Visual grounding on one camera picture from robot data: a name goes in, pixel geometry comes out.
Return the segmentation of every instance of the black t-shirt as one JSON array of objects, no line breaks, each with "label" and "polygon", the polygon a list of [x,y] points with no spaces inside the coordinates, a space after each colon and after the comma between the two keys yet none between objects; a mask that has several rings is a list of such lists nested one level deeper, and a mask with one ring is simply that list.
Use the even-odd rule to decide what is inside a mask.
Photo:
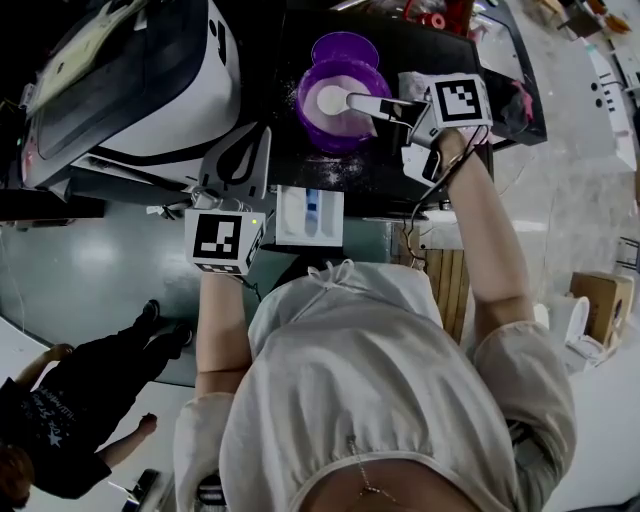
[{"label": "black t-shirt", "polygon": [[83,411],[74,409],[63,392],[43,387],[28,392],[11,379],[0,388],[0,438],[29,454],[36,487],[72,499],[111,474],[95,454]]}]

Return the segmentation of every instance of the black shoe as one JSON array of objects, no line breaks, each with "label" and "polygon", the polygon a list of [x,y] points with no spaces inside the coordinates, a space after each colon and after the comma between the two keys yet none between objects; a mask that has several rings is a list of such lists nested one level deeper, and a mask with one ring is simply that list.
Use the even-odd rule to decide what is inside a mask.
[{"label": "black shoe", "polygon": [[160,304],[158,301],[155,299],[148,301],[142,308],[142,315],[140,316],[147,322],[154,324],[160,318]]},{"label": "black shoe", "polygon": [[183,347],[188,347],[193,341],[193,329],[185,322],[178,323],[173,328],[173,334],[182,342]]}]

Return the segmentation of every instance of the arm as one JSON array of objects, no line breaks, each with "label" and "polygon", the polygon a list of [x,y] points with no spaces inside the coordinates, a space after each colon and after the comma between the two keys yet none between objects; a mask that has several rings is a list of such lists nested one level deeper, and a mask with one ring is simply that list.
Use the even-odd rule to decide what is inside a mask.
[{"label": "arm", "polygon": [[[440,141],[443,160],[449,161],[465,146],[459,132],[445,132]],[[476,301],[477,340],[502,325],[533,320],[522,249],[489,173],[475,153],[452,180],[449,197]]]},{"label": "arm", "polygon": [[26,391],[31,391],[49,363],[62,361],[62,359],[71,354],[72,351],[73,347],[71,345],[55,345],[51,347],[22,370],[16,378],[15,383]]},{"label": "arm", "polygon": [[196,365],[196,397],[235,393],[251,366],[242,284],[235,279],[202,275]]},{"label": "arm", "polygon": [[105,446],[96,455],[111,469],[123,462],[131,455],[142,442],[155,432],[157,418],[153,414],[147,414],[140,420],[138,428],[122,439]]}]

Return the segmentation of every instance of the gray floor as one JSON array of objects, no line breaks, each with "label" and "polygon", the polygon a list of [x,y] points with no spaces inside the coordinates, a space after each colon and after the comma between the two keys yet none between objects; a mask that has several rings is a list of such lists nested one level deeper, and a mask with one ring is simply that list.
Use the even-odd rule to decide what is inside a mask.
[{"label": "gray floor", "polygon": [[[387,261],[386,229],[346,221],[345,253],[359,261]],[[7,258],[0,266],[0,313],[22,326],[9,263],[24,302],[25,330],[38,338],[79,345],[107,336],[129,326],[149,298],[160,301],[163,316],[196,325],[200,271],[185,260],[181,220],[114,203],[104,219],[24,233],[4,228],[2,238]],[[264,296],[291,261],[290,255],[260,251],[248,279]],[[247,291],[249,318],[257,304]],[[192,385],[194,376],[191,347],[169,363],[160,380]]]}]

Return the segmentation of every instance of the purple bowl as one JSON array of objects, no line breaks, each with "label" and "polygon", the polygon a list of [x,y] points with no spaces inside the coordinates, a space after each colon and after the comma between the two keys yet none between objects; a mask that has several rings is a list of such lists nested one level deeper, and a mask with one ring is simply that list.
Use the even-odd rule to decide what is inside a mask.
[{"label": "purple bowl", "polygon": [[325,60],[359,60],[378,69],[380,56],[373,43],[353,32],[332,32],[318,39],[311,50],[314,64]]},{"label": "purple bowl", "polygon": [[300,80],[296,98],[296,113],[300,122],[307,130],[314,146],[327,153],[349,153],[362,142],[373,137],[373,133],[363,133],[357,137],[332,135],[321,130],[307,119],[302,108],[309,90],[320,80],[334,76],[347,75],[362,82],[372,96],[391,97],[391,90],[387,82],[373,67],[361,61],[327,60],[309,69]]}]

